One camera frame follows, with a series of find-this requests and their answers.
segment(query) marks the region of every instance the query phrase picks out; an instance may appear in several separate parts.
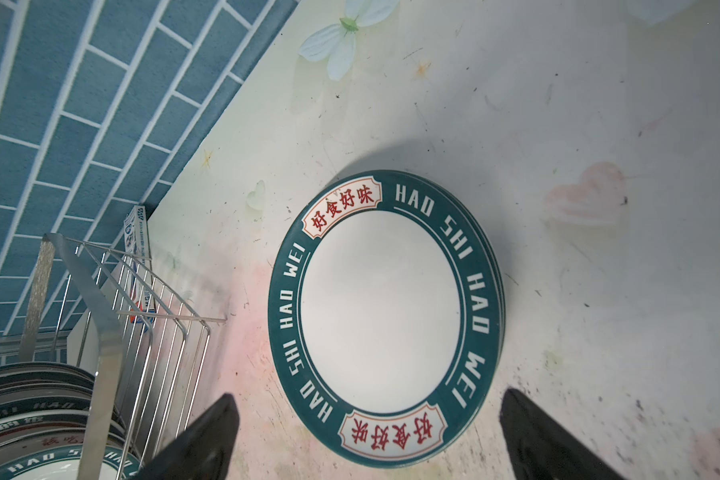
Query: metal wire rack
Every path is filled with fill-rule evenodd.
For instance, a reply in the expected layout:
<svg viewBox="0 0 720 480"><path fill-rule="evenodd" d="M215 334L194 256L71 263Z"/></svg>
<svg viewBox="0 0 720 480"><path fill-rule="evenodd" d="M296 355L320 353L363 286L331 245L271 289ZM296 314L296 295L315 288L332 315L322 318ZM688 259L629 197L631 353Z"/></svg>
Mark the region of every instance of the metal wire rack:
<svg viewBox="0 0 720 480"><path fill-rule="evenodd" d="M126 426L117 473L121 478L127 452L134 452L144 465L186 428L211 338L208 322L224 320L199 316L154 274L149 258L46 234L18 348L20 362L32 361L39 347L38 328L54 258L68 273L62 304L79 293L86 306L74 364L80 366L86 349L98 349L77 478L98 478L113 408ZM50 358L55 358L58 339L64 336L63 317L64 309L52 339L43 339L44 349L50 341ZM89 342L94 328L97 341Z"/></svg>

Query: black pointed object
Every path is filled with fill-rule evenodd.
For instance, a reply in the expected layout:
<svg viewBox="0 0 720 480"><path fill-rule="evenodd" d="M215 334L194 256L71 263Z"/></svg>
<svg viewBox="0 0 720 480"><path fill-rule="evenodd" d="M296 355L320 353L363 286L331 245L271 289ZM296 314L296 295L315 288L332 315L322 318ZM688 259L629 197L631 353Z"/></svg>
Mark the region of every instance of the black pointed object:
<svg viewBox="0 0 720 480"><path fill-rule="evenodd" d="M225 393L133 479L223 480L239 427L235 401Z"/></svg>
<svg viewBox="0 0 720 480"><path fill-rule="evenodd" d="M499 414L518 480L624 480L516 389L508 389Z"/></svg>

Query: stacked plate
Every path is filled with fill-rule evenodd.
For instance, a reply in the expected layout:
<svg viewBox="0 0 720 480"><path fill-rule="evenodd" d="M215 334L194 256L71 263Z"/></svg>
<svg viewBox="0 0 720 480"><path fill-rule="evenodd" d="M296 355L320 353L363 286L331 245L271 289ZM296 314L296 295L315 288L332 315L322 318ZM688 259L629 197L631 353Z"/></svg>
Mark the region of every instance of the stacked plate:
<svg viewBox="0 0 720 480"><path fill-rule="evenodd" d="M354 462L399 467L442 451L477 415L504 341L504 288L456 197L374 170L298 215L268 315L278 377L309 430Z"/></svg>
<svg viewBox="0 0 720 480"><path fill-rule="evenodd" d="M61 363L0 366L0 480L76 478L93 388L91 374ZM115 478L125 431L113 411L100 478ZM138 467L128 455L126 476Z"/></svg>

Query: pink heart print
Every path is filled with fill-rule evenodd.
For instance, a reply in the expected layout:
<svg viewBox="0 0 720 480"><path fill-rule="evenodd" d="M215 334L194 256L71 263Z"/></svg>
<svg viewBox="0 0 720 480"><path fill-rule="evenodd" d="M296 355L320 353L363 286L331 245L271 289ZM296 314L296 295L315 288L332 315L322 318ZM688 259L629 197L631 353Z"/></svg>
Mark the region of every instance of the pink heart print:
<svg viewBox="0 0 720 480"><path fill-rule="evenodd" d="M626 181L611 162L591 165L576 185L559 185L544 198L547 215L576 225L614 225L626 208Z"/></svg>

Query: white countertop surface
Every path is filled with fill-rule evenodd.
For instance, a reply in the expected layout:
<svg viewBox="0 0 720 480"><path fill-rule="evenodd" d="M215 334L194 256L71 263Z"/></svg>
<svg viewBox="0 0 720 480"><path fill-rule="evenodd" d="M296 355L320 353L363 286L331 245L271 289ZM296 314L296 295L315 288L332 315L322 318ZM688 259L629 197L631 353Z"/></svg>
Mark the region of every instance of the white countertop surface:
<svg viewBox="0 0 720 480"><path fill-rule="evenodd" d="M509 386L627 478L720 478L720 0L653 27L615 0L402 0L361 29L335 83L297 51L342 10L301 1L149 222L156 272L228 319L199 406L235 396L230 478L514 478L498 422ZM624 175L618 221L552 219L545 195L598 162ZM372 168L458 197L507 298L472 427L395 470L352 464L306 430L267 335L295 216Z"/></svg>

